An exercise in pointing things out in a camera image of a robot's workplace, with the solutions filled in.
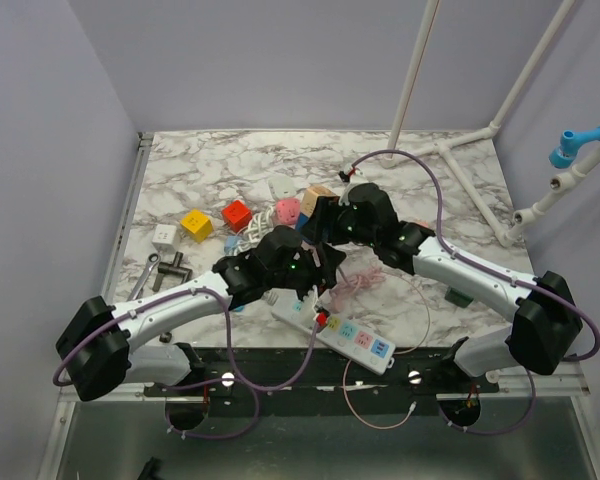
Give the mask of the beige cube adapter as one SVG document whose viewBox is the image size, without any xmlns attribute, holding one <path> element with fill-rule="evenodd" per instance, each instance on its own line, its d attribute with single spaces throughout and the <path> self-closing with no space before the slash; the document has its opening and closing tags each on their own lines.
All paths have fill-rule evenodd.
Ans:
<svg viewBox="0 0 600 480">
<path fill-rule="evenodd" d="M 310 217 L 315 209 L 317 201 L 321 197 L 333 198 L 336 194 L 323 185 L 311 185 L 305 191 L 300 203 L 300 213 Z"/>
</svg>

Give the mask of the pink round-edged plug adapter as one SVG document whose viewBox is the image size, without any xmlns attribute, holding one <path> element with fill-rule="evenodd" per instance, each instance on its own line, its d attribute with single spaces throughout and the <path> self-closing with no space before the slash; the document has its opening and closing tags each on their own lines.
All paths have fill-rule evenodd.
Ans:
<svg viewBox="0 0 600 480">
<path fill-rule="evenodd" d="M 277 222 L 281 225 L 295 226 L 300 215 L 301 202 L 297 198 L 283 198 L 275 205 Z"/>
</svg>

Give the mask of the red cube socket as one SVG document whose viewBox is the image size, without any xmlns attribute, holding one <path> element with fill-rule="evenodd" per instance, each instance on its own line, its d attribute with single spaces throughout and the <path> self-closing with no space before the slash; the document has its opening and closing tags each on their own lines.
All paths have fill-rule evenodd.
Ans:
<svg viewBox="0 0 600 480">
<path fill-rule="evenodd" d="M 222 210 L 222 217 L 232 232 L 239 233 L 249 225 L 252 212 L 241 200 L 235 200 Z"/>
</svg>

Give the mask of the light blue usb charger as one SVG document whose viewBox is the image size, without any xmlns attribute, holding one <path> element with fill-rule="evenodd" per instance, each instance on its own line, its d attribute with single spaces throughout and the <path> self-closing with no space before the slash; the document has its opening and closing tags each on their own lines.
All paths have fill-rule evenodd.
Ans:
<svg viewBox="0 0 600 480">
<path fill-rule="evenodd" d="M 226 254 L 231 254 L 235 250 L 235 248 L 240 244 L 240 242 L 241 238 L 239 236 L 228 236 L 225 240 L 224 252 Z"/>
</svg>

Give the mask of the white power strip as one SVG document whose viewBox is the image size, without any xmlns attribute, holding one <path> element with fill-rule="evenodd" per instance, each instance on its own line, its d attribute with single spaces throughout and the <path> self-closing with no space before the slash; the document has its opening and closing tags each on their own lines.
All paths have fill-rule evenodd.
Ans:
<svg viewBox="0 0 600 480">
<path fill-rule="evenodd" d="M 272 307 L 272 315 L 275 319 L 306 332 L 300 328 L 300 308 L 301 300 L 294 293 L 280 295 Z M 316 331 L 316 341 L 377 375 L 383 375 L 394 364 L 396 346 L 393 342 L 335 314 L 330 313 L 324 330 L 320 333 Z"/>
</svg>

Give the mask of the yellow cube socket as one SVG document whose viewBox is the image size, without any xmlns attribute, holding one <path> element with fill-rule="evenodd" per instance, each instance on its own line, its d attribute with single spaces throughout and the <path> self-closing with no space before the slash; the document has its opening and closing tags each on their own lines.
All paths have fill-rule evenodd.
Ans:
<svg viewBox="0 0 600 480">
<path fill-rule="evenodd" d="M 196 209 L 188 212 L 180 220 L 180 225 L 198 244 L 208 239 L 214 231 L 211 219 L 206 214 Z"/>
</svg>

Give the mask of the dark green cube socket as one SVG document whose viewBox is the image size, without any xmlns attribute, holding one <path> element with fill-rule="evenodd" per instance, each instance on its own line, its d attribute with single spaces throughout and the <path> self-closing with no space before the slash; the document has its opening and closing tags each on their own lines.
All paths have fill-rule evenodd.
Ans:
<svg viewBox="0 0 600 480">
<path fill-rule="evenodd" d="M 446 301 L 459 308 L 467 308 L 473 302 L 473 298 L 471 296 L 453 287 L 447 288 L 444 298 Z"/>
</svg>

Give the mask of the white tiger cube adapter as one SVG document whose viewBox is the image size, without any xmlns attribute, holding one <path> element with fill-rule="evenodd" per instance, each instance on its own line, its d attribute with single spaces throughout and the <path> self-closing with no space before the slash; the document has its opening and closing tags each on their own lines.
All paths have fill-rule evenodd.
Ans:
<svg viewBox="0 0 600 480">
<path fill-rule="evenodd" d="M 180 234 L 176 225 L 158 224 L 155 227 L 151 244 L 156 251 L 175 254 L 180 245 Z"/>
</svg>

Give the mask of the dark blue cube socket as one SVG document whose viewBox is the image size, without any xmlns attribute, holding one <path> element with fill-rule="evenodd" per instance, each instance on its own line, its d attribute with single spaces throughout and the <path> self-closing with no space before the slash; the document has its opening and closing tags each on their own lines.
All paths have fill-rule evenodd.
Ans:
<svg viewBox="0 0 600 480">
<path fill-rule="evenodd" d="M 301 232 L 303 227 L 307 224 L 307 222 L 309 221 L 309 217 L 307 215 L 305 215 L 304 213 L 300 212 L 298 214 L 298 218 L 295 224 L 295 230 L 298 232 Z"/>
</svg>

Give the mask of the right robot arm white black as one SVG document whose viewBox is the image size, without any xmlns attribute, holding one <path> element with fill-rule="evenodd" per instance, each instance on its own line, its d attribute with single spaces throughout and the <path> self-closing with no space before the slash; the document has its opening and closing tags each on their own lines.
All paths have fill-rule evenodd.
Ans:
<svg viewBox="0 0 600 480">
<path fill-rule="evenodd" d="M 443 283 L 509 322 L 452 346 L 439 370 L 451 391 L 465 390 L 488 371 L 515 366 L 551 375 L 582 329 L 563 277 L 553 272 L 535 277 L 443 247 L 433 230 L 399 219 L 374 183 L 352 187 L 344 200 L 319 197 L 300 231 L 312 243 L 368 246 L 385 265 Z"/>
</svg>

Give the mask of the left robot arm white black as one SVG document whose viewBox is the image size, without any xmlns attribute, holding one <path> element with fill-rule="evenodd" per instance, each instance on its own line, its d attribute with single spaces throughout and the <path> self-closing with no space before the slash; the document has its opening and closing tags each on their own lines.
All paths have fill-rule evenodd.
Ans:
<svg viewBox="0 0 600 480">
<path fill-rule="evenodd" d="M 150 340 L 186 323 L 253 303 L 271 289 L 298 298 L 336 283 L 344 252 L 320 243 L 303 246 L 299 232 L 279 226 L 260 243 L 219 259 L 209 271 L 140 300 L 109 305 L 96 296 L 82 303 L 56 342 L 61 359 L 53 382 L 72 386 L 83 401 L 123 384 L 132 356 Z"/>
</svg>

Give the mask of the blue pipe fitting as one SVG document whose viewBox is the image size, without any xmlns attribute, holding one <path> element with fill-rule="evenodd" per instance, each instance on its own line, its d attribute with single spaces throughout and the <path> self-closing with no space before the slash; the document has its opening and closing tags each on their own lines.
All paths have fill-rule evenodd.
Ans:
<svg viewBox="0 0 600 480">
<path fill-rule="evenodd" d="M 600 126 L 579 132 L 565 130 L 559 145 L 549 155 L 549 162 L 554 168 L 566 169 L 575 161 L 582 146 L 595 141 L 600 142 Z"/>
</svg>

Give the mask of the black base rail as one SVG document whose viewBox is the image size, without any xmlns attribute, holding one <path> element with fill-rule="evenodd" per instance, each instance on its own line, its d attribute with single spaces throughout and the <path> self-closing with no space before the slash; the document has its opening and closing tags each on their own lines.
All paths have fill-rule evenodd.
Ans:
<svg viewBox="0 0 600 480">
<path fill-rule="evenodd" d="M 234 368 L 254 383 L 278 388 L 260 395 L 263 416 L 340 416 L 351 407 L 361 414 L 384 415 L 404 413 L 410 405 L 419 415 L 434 415 L 445 395 L 476 401 L 499 390 L 484 376 L 471 379 L 451 372 L 443 348 L 398 354 L 381 375 L 323 348 L 312 353 L 303 348 L 186 351 L 193 368 L 181 390 L 140 380 L 138 397 L 183 402 L 213 416 L 244 416 L 252 411 L 252 398 L 245 386 L 230 382 Z"/>
</svg>

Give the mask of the aluminium extrusion rail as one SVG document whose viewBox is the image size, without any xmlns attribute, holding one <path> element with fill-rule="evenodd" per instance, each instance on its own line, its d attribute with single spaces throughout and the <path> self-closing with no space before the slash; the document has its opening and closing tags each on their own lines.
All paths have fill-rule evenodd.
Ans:
<svg viewBox="0 0 600 480">
<path fill-rule="evenodd" d="M 500 372 L 495 382 L 487 378 L 476 381 L 480 399 L 526 398 L 532 393 L 531 382 L 521 370 Z M 532 375 L 537 398 L 542 397 L 584 397 L 591 394 L 582 372 L 578 370 L 558 370 L 551 376 Z"/>
</svg>

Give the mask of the white pvc pipe frame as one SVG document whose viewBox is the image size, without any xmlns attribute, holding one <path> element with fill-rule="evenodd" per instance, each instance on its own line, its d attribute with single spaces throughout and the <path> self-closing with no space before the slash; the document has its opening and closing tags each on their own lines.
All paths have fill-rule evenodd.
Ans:
<svg viewBox="0 0 600 480">
<path fill-rule="evenodd" d="M 496 240 L 511 247 L 600 163 L 600 142 L 582 146 L 566 169 L 551 173 L 540 199 L 498 217 L 461 166 L 463 146 L 496 138 L 557 46 L 579 1 L 427 1 L 406 67 L 388 145 L 409 130 L 441 131 L 417 147 L 442 157 Z M 575 132 L 600 126 L 584 125 Z"/>
</svg>

